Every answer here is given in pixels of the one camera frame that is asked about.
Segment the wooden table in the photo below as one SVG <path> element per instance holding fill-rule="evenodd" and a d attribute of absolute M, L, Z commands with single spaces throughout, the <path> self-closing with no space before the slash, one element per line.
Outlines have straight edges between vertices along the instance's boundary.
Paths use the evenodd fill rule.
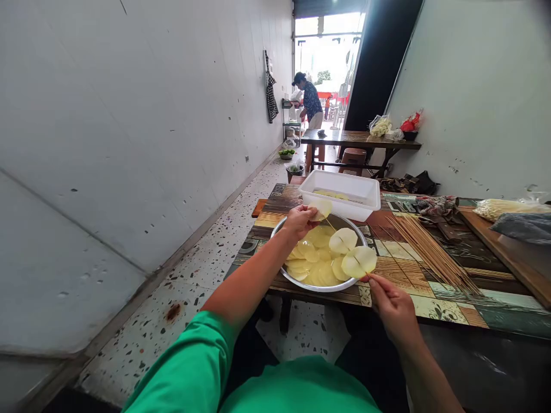
<path fill-rule="evenodd" d="M 309 171 L 312 171 L 314 165 L 324 166 L 348 166 L 360 169 L 377 169 L 371 178 L 383 178 L 385 176 L 385 170 L 389 163 L 390 158 L 398 153 L 400 149 L 419 150 L 421 144 L 415 141 L 390 141 L 385 138 L 378 138 L 371 136 L 369 132 L 357 132 L 357 131 L 340 131 L 340 130 L 326 130 L 325 137 L 319 137 L 317 133 L 319 129 L 307 129 L 301 138 L 301 143 L 307 143 L 312 145 L 312 149 L 309 151 L 310 159 L 306 156 L 306 163 L 309 163 Z M 314 153 L 316 152 L 316 145 L 335 145 L 341 148 L 355 147 L 355 148 L 384 148 L 385 160 L 381 166 L 377 165 L 357 165 L 355 163 L 340 163 L 340 162 L 316 162 L 314 161 Z"/>
<path fill-rule="evenodd" d="M 293 182 L 301 180 L 301 177 L 293 178 Z M 275 186 L 228 274 L 260 250 L 289 209 L 302 203 L 297 189 L 298 186 L 292 184 Z M 374 272 L 388 278 L 411 295 L 419 321 L 551 339 L 551 313 L 536 301 L 532 293 L 466 225 L 455 226 L 463 240 L 461 244 L 446 244 L 444 240 L 441 242 L 447 253 L 468 271 L 484 294 L 483 297 L 466 297 L 451 286 L 438 282 L 430 271 L 419 265 L 421 258 L 386 220 L 389 216 L 401 215 L 397 202 L 412 203 L 414 199 L 415 196 L 409 194 L 382 193 L 381 210 L 373 212 L 365 223 L 356 224 L 368 244 L 377 251 Z M 427 230 L 441 238 L 436 227 Z M 320 304 L 342 302 L 371 306 L 369 284 L 362 282 L 335 293 L 315 293 L 296 286 L 279 273 L 270 286 L 269 294 L 282 295 L 287 302 L 289 299 L 299 299 Z"/>

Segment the green sleeve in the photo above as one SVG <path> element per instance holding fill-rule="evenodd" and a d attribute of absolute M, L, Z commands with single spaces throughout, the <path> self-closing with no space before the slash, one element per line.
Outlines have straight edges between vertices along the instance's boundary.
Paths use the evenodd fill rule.
<path fill-rule="evenodd" d="M 124 412 L 216 412 L 230 371 L 236 332 L 216 314 L 199 312 L 153 364 Z"/>

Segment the black pants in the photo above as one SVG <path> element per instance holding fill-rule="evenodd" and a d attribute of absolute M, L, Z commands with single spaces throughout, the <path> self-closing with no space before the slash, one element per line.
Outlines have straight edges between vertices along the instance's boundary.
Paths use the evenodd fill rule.
<path fill-rule="evenodd" d="M 341 305 L 346 328 L 352 336 L 335 365 L 358 379 L 386 412 L 409 412 L 406 380 L 398 352 L 386 335 L 379 317 L 366 307 Z M 267 365 L 279 361 L 266 345 L 253 316 L 235 343 L 226 397 L 251 377 L 258 377 Z"/>

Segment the green shirt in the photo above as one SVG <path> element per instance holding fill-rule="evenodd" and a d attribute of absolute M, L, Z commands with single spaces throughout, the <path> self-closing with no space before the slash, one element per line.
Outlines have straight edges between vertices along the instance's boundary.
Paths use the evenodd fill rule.
<path fill-rule="evenodd" d="M 268 366 L 218 406 L 230 371 L 236 331 L 202 311 L 153 364 L 123 411 L 137 412 L 379 412 L 366 388 L 321 356 Z"/>

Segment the stainless steel bowl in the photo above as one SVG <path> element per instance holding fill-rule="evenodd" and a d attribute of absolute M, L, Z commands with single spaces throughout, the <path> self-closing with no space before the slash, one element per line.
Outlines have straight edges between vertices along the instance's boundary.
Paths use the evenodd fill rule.
<path fill-rule="evenodd" d="M 270 238 L 272 238 L 282 227 L 283 227 L 283 224 L 285 223 L 285 220 L 287 219 L 287 217 L 283 218 L 277 225 L 276 227 L 274 228 L 274 230 L 271 232 L 271 236 Z M 352 230 L 354 230 L 354 232 L 356 232 L 356 234 L 358 235 L 358 241 L 356 242 L 356 246 L 366 246 L 367 245 L 367 242 L 366 242 L 366 238 L 363 236 L 362 232 L 360 231 L 360 229 L 355 226 L 352 221 L 346 219 L 345 217 L 342 217 L 340 215 L 337 215 L 337 214 L 330 214 L 328 217 L 327 217 L 327 220 L 331 223 L 331 225 L 333 225 L 335 227 L 335 229 L 341 229 L 341 228 L 350 228 Z M 327 221 L 326 220 L 323 220 L 321 222 L 321 224 L 327 224 Z M 311 285 L 308 285 L 308 284 L 303 284 L 301 283 L 300 281 L 297 281 L 295 280 L 293 277 L 291 277 L 287 271 L 285 270 L 285 266 L 281 267 L 281 273 L 285 276 L 286 279 L 288 279 L 289 281 L 291 281 L 293 284 L 296 284 L 298 285 L 299 287 L 302 287 L 303 289 L 305 290 L 310 290 L 310 291 L 316 291 L 318 293 L 332 293 L 334 291 L 340 291 L 340 290 L 344 290 L 344 289 L 347 289 L 348 287 L 350 286 L 353 286 L 356 281 L 358 281 L 356 278 L 350 278 L 349 280 L 341 283 L 341 284 L 338 284 L 336 286 L 332 286 L 332 287 L 317 287 L 317 286 L 311 286 Z"/>

